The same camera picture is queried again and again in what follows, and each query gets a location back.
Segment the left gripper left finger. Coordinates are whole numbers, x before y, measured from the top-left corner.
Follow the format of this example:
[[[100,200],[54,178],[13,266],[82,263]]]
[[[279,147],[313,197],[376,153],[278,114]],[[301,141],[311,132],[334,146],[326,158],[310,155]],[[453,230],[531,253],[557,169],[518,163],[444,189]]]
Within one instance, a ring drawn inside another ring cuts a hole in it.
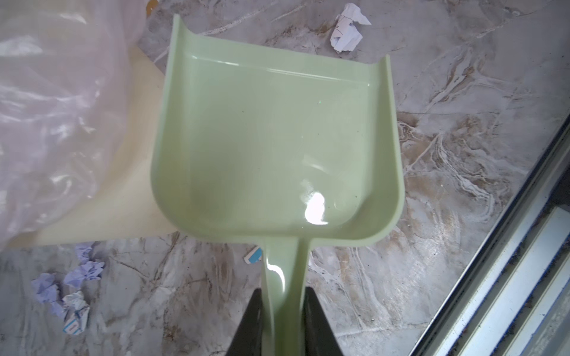
[[[263,298],[255,289],[239,323],[226,356],[260,356],[263,332]]]

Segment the cream trash bin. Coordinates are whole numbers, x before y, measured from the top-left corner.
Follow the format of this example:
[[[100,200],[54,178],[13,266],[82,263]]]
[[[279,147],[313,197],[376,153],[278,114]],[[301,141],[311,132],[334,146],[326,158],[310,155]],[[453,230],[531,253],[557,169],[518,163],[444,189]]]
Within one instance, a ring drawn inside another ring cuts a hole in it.
[[[8,244],[10,249],[175,232],[151,191],[164,75],[139,47],[129,51],[129,58],[133,68],[129,125],[101,189],[47,228],[15,237]]]

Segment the green plastic dustpan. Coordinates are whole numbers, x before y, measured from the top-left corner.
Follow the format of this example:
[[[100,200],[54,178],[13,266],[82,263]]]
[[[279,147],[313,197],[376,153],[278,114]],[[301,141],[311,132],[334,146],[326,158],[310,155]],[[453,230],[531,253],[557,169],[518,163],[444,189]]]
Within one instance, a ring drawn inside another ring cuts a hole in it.
[[[310,252],[374,244],[402,214],[390,57],[201,36],[174,16],[151,188],[179,231],[261,247],[266,351],[304,354]]]

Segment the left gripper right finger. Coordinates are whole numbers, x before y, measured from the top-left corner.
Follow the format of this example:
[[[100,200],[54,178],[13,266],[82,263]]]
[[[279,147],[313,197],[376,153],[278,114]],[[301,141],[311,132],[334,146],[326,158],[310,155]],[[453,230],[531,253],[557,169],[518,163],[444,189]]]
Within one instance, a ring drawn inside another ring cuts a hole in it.
[[[305,289],[304,329],[306,356],[343,356],[315,290]]]

